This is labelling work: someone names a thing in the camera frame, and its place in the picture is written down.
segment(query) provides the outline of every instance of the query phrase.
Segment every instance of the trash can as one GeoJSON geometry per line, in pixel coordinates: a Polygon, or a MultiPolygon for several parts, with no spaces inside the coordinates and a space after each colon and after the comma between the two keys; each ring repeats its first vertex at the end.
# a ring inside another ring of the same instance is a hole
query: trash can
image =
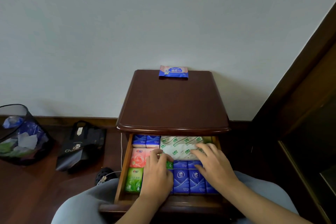
{"type": "Polygon", "coordinates": [[[0,159],[28,166],[45,157],[53,143],[26,106],[0,106],[0,159]]]}

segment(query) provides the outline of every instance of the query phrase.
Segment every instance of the leg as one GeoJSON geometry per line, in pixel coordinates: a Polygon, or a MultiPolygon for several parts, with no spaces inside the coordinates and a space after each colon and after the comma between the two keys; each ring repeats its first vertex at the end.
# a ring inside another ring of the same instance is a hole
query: leg
{"type": "MultiPolygon", "coordinates": [[[[278,185],[272,182],[267,182],[264,180],[253,178],[249,175],[245,175],[238,171],[235,171],[234,173],[236,174],[236,176],[242,183],[244,183],[247,187],[249,187],[255,193],[271,200],[272,202],[278,205],[281,205],[282,207],[290,210],[293,213],[299,214],[292,200],[288,196],[288,194],[278,185]]],[[[238,220],[237,223],[248,224],[251,222],[248,219],[244,218],[244,219],[238,220]]]]}
{"type": "Polygon", "coordinates": [[[69,198],[55,213],[52,224],[105,224],[98,208],[113,203],[118,182],[119,179],[112,179],[69,198]]]}

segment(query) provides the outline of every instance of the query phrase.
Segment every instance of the blue tissue pack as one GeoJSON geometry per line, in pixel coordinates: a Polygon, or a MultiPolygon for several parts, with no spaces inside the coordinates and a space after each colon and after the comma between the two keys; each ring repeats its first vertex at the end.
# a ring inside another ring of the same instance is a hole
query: blue tissue pack
{"type": "MultiPolygon", "coordinates": [[[[174,176],[174,171],[172,169],[168,169],[168,171],[170,171],[174,176]]],[[[173,194],[173,192],[174,192],[174,186],[171,188],[170,194],[173,194]]]]}
{"type": "Polygon", "coordinates": [[[146,148],[146,135],[134,135],[132,145],[133,147],[146,148]]]}
{"type": "Polygon", "coordinates": [[[160,66],[159,76],[188,78],[188,68],[160,66]]]}
{"type": "Polygon", "coordinates": [[[188,169],[188,161],[186,160],[175,160],[173,164],[173,168],[175,169],[188,169]]]}
{"type": "Polygon", "coordinates": [[[207,180],[205,180],[205,187],[207,190],[207,194],[219,194],[219,192],[215,190],[215,188],[212,187],[207,180]]]}
{"type": "Polygon", "coordinates": [[[189,170],[174,169],[174,194],[189,194],[189,170]]]}
{"type": "Polygon", "coordinates": [[[188,169],[197,169],[195,165],[200,165],[201,167],[203,167],[202,162],[200,162],[199,160],[188,161],[188,169]]]}
{"type": "Polygon", "coordinates": [[[161,136],[147,136],[146,148],[160,148],[161,136]]]}
{"type": "Polygon", "coordinates": [[[205,179],[197,169],[189,169],[190,193],[205,194],[205,179]]]}

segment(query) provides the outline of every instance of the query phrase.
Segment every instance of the drawer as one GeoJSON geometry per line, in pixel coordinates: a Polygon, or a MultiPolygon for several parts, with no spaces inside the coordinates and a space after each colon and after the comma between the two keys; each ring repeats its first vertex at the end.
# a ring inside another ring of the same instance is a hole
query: drawer
{"type": "MultiPolygon", "coordinates": [[[[128,168],[132,156],[132,137],[130,135],[125,153],[123,169],[120,175],[117,193],[114,205],[101,205],[101,212],[125,213],[139,197],[139,194],[131,194],[125,192],[125,183],[128,174],[128,168]]],[[[218,137],[211,137],[212,143],[221,149],[218,137]]],[[[229,217],[237,210],[221,195],[169,195],[159,212],[163,213],[204,213],[215,215],[226,215],[229,217]]]]}

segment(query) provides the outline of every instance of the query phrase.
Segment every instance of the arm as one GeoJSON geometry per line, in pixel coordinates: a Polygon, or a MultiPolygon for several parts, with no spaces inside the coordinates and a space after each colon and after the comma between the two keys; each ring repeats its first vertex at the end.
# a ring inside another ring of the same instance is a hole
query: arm
{"type": "Polygon", "coordinates": [[[173,174],[166,168],[167,159],[174,160],[168,154],[158,154],[163,151],[156,149],[150,152],[143,169],[141,192],[131,208],[117,221],[117,224],[147,224],[151,221],[160,205],[168,197],[173,187],[173,174]]]}
{"type": "Polygon", "coordinates": [[[203,167],[195,165],[205,179],[249,220],[266,223],[310,223],[299,215],[258,195],[236,177],[229,160],[213,144],[197,144],[205,152],[192,150],[203,167]]]}

